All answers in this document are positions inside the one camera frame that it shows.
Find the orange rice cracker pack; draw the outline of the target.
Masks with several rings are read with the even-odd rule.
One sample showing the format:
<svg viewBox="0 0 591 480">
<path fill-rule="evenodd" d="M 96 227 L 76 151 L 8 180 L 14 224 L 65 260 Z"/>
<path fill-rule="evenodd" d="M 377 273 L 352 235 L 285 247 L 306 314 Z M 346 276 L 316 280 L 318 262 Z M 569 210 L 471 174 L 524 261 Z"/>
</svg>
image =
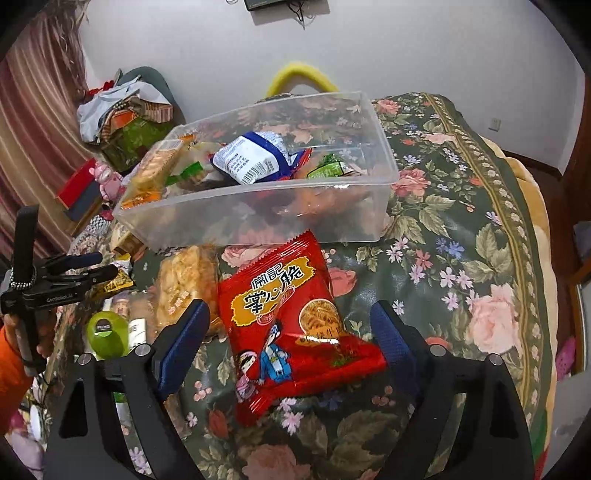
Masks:
<svg viewBox="0 0 591 480">
<path fill-rule="evenodd" d="M 192 139 L 189 135 L 156 142 L 134 169 L 120 209 L 130 210 L 160 201 L 172 169 Z"/>
</svg>

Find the red noodle snack bag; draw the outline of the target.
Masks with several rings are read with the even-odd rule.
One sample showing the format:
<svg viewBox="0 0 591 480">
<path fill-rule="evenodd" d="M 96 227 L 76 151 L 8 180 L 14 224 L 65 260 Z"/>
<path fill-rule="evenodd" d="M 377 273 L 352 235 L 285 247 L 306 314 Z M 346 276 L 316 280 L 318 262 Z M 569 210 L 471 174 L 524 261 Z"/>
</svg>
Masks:
<svg viewBox="0 0 591 480">
<path fill-rule="evenodd" d="M 243 425 L 256 424 L 277 400 L 322 393 L 386 367 L 377 345 L 346 330 L 330 282 L 321 246 L 305 231 L 219 284 Z"/>
</svg>

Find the blue white snack bag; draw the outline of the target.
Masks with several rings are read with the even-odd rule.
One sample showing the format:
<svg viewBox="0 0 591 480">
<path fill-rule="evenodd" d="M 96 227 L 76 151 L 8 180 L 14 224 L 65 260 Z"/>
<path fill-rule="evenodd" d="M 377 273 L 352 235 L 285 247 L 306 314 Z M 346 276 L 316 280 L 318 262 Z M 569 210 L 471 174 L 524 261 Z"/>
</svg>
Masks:
<svg viewBox="0 0 591 480">
<path fill-rule="evenodd" d="M 280 134 L 249 131 L 218 150 L 211 163 L 239 185 L 252 185 L 290 179 L 303 157 L 303 150 L 288 150 Z"/>
</svg>

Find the red gift box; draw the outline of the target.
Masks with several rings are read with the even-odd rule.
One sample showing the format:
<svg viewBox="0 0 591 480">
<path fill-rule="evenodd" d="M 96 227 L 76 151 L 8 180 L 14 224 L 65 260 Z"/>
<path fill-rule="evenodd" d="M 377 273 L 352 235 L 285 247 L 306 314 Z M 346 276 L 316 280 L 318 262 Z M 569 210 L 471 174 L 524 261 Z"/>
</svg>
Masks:
<svg viewBox="0 0 591 480">
<path fill-rule="evenodd" d="M 66 181 L 56 195 L 65 210 L 71 210 L 80 199 L 96 200 L 100 197 L 95 180 L 96 160 L 90 158 Z"/>
</svg>

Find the pink plush toy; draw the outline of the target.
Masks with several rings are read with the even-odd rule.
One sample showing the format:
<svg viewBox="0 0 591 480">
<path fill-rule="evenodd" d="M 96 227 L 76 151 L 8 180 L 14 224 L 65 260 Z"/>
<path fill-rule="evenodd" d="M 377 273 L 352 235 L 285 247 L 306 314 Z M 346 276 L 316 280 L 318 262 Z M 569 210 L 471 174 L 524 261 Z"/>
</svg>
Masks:
<svg viewBox="0 0 591 480">
<path fill-rule="evenodd" d="M 105 202 L 116 204 L 125 191 L 123 177 L 110 166 L 97 160 L 90 173 L 98 184 L 99 192 Z"/>
</svg>

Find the crispy rice cake pack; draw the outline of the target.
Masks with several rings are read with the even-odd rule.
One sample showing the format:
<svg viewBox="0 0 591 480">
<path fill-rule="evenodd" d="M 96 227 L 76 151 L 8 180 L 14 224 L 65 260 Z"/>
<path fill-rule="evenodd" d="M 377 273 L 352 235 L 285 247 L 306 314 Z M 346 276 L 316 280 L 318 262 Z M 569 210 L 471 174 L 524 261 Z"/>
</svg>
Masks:
<svg viewBox="0 0 591 480">
<path fill-rule="evenodd" d="M 221 329 L 218 316 L 218 264 L 211 246 L 188 246 L 160 264 L 156 279 L 156 332 L 174 324 L 189 304 L 202 300 L 209 310 L 207 336 Z"/>
</svg>

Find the striped red curtain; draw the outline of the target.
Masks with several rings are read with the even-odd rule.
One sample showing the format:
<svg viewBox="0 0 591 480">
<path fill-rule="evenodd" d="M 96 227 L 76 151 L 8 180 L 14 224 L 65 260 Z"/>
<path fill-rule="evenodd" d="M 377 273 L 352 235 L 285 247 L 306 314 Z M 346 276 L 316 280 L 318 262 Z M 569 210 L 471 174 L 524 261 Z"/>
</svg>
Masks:
<svg viewBox="0 0 591 480">
<path fill-rule="evenodd" d="M 56 196 L 92 153 L 76 111 L 87 92 L 82 1 L 52 1 L 1 60 L 1 252 L 11 256 L 17 211 L 39 208 L 35 253 L 68 249 L 77 225 Z"/>
</svg>

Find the pile of clothes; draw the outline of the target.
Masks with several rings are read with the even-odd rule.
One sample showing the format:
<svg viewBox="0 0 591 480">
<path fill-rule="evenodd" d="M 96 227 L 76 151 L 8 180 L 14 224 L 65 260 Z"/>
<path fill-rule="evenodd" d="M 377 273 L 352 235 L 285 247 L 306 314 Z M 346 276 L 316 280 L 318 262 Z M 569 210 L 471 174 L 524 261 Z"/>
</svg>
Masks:
<svg viewBox="0 0 591 480">
<path fill-rule="evenodd" d="M 185 121 L 164 77 L 152 67 L 134 68 L 88 96 L 76 112 L 80 138 L 120 173 L 132 170 Z"/>
</svg>

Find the dark floral blanket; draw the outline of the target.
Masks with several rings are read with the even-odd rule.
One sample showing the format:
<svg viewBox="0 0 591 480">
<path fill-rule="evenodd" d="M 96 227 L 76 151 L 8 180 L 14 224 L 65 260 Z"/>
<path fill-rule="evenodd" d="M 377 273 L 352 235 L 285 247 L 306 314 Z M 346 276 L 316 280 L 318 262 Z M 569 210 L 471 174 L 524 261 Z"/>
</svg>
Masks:
<svg viewBox="0 0 591 480">
<path fill-rule="evenodd" d="M 325 246 L 346 329 L 370 339 L 370 308 L 402 320 L 455 355 L 498 353 L 522 403 L 531 461 L 541 471 L 555 398 L 556 282 L 542 195 L 527 170 L 480 137 L 444 96 L 375 102 L 402 164 L 381 240 Z M 235 362 L 226 338 L 207 340 L 182 390 L 192 432 L 180 439 L 164 410 L 133 434 L 103 413 L 107 377 L 77 369 L 49 445 L 52 479 L 369 478 L 404 434 L 412 407 L 387 374 L 327 394 L 276 402 L 254 427 L 235 417 Z"/>
</svg>

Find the orange fried snack bag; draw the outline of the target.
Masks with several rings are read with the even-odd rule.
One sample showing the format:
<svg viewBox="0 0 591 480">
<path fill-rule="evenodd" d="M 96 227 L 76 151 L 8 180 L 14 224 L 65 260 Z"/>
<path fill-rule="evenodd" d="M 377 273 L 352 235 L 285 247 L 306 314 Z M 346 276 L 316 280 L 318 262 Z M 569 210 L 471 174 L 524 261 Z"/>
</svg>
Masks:
<svg viewBox="0 0 591 480">
<path fill-rule="evenodd" d="M 271 209 L 281 218 L 300 219 L 315 223 L 322 218 L 348 212 L 369 194 L 366 186 L 335 184 L 332 186 L 297 189 L 294 198 L 284 206 Z"/>
</svg>

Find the clear plastic storage bin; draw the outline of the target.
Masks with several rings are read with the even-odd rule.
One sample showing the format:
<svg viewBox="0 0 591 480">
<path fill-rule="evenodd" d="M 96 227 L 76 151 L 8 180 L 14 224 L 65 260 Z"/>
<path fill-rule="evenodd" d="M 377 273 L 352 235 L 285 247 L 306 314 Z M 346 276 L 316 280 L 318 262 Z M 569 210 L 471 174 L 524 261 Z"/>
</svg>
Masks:
<svg viewBox="0 0 591 480">
<path fill-rule="evenodd" d="M 288 95 L 174 127 L 115 216 L 153 249 L 374 242 L 398 176 L 365 94 Z"/>
</svg>

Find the green snack packet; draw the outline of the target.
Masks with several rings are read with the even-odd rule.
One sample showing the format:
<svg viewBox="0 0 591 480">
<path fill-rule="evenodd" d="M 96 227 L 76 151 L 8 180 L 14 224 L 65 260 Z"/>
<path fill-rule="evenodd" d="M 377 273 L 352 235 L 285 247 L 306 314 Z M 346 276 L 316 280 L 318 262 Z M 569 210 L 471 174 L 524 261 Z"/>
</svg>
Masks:
<svg viewBox="0 0 591 480">
<path fill-rule="evenodd" d="M 341 155 L 329 153 L 322 157 L 321 162 L 310 172 L 305 174 L 308 179 L 339 178 L 346 176 L 359 176 L 360 173 L 353 169 Z"/>
</svg>

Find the yellow foam tube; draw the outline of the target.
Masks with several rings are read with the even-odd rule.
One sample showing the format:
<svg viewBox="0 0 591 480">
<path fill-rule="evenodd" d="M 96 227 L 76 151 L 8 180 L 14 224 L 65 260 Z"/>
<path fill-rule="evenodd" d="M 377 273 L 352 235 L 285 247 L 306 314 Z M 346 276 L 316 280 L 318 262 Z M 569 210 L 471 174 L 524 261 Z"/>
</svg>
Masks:
<svg viewBox="0 0 591 480">
<path fill-rule="evenodd" d="M 318 68 L 304 62 L 290 62 L 274 74 L 270 86 L 266 89 L 266 97 L 290 92 L 287 87 L 295 84 L 297 80 L 311 85 L 318 92 L 331 93 L 339 91 L 339 87 Z"/>
</svg>

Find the small wall monitor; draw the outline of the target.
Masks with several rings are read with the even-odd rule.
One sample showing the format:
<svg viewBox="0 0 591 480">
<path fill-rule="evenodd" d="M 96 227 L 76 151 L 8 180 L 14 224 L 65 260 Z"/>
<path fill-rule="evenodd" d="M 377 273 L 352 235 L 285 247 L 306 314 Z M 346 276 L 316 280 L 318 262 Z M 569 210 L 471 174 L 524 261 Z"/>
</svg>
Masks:
<svg viewBox="0 0 591 480">
<path fill-rule="evenodd" d="M 245 0 L 245 8 L 247 11 L 252 12 L 284 3 L 286 3 L 286 0 Z"/>
</svg>

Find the white wall socket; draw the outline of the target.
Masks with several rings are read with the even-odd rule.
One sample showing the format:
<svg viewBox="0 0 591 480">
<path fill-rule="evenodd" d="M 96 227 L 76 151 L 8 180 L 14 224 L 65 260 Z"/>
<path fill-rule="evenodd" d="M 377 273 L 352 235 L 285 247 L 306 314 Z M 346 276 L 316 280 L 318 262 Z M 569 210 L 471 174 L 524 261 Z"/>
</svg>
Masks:
<svg viewBox="0 0 591 480">
<path fill-rule="evenodd" d="M 501 127 L 501 120 L 498 118 L 492 118 L 490 125 L 489 125 L 489 129 L 495 132 L 498 132 L 500 130 Z"/>
</svg>

